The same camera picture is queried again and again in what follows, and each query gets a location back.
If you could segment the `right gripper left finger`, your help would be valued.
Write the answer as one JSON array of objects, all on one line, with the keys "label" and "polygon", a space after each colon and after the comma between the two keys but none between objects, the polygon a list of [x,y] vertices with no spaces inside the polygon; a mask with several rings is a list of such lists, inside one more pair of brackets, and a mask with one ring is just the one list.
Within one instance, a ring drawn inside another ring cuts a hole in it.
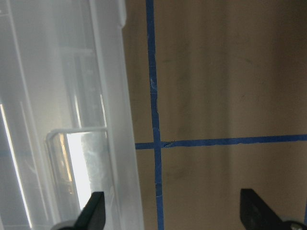
[{"label": "right gripper left finger", "polygon": [[103,230],[106,224],[104,192],[93,192],[76,222],[75,230]]}]

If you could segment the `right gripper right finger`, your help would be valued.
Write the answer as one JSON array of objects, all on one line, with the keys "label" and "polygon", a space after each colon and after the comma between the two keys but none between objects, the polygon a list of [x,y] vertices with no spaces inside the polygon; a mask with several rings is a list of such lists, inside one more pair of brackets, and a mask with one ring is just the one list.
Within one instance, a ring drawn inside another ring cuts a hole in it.
[{"label": "right gripper right finger", "polygon": [[240,190],[240,220],[246,230],[290,230],[253,189]]}]

